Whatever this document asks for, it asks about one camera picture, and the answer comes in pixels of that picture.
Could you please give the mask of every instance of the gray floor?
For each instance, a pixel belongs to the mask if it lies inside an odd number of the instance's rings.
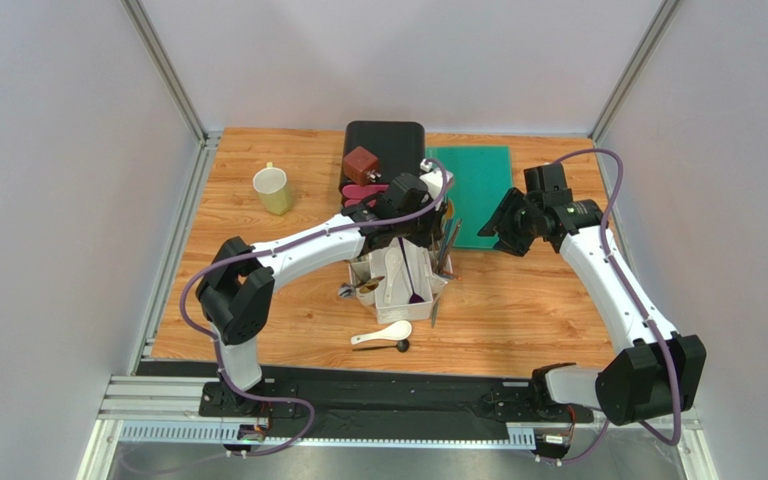
[[[586,448],[593,432],[577,430],[574,452]],[[131,466],[159,470],[221,453],[213,445],[122,444]],[[113,467],[110,479],[146,478]],[[685,479],[675,448],[659,444],[642,430],[611,430],[584,463],[562,468],[536,464],[529,452],[468,449],[294,447],[275,455],[242,460],[221,458],[162,479]]]

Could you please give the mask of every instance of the tabletop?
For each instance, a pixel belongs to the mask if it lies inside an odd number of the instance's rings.
[[[514,185],[525,191],[523,169],[582,148],[584,138],[429,133],[428,146],[507,145]],[[343,132],[230,128],[219,143],[151,355],[213,360],[209,340],[189,328],[177,303],[185,282],[208,265],[219,246],[240,236],[246,243],[274,240],[313,227],[339,212],[337,184]],[[251,181],[273,162],[287,172],[292,209],[275,216],[262,207]],[[605,208],[606,194],[594,155],[565,162],[577,200]],[[504,192],[489,192],[500,199]],[[341,299],[347,264],[321,268],[275,294],[268,323],[258,335],[261,364],[399,372],[528,377],[560,362],[604,367],[614,357],[603,321],[585,287],[548,243],[523,258],[496,251],[456,249],[454,273],[441,299],[435,328],[413,322],[411,348],[353,352],[350,337],[375,331],[374,314],[355,299]],[[194,294],[195,321],[206,325]]]

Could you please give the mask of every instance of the purple spoon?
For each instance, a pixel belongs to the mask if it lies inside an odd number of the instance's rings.
[[[411,278],[411,269],[408,268],[408,255],[405,253],[405,242],[402,240],[402,237],[399,237],[399,246],[402,247],[402,259],[405,261],[405,271],[408,272],[408,281],[411,283],[411,293],[413,294],[408,303],[422,303],[425,300],[414,290],[414,279]]]

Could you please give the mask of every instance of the black spoon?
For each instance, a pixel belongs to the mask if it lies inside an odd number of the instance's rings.
[[[384,349],[384,348],[395,348],[396,350],[398,350],[398,351],[400,351],[402,353],[405,353],[405,352],[408,351],[409,348],[411,348],[411,342],[409,342],[408,339],[406,338],[404,340],[399,340],[398,342],[396,342],[395,345],[384,345],[384,346],[381,346],[381,347],[355,348],[355,349],[352,349],[352,351],[355,351],[355,352],[365,352],[365,351],[369,351],[369,350],[381,350],[381,349]]]

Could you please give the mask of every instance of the black case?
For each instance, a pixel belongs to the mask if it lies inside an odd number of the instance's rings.
[[[403,173],[419,176],[419,164],[425,158],[425,128],[417,122],[355,120],[346,127],[343,157],[357,147],[378,157],[378,184],[388,184]],[[341,171],[340,192],[351,183]]]

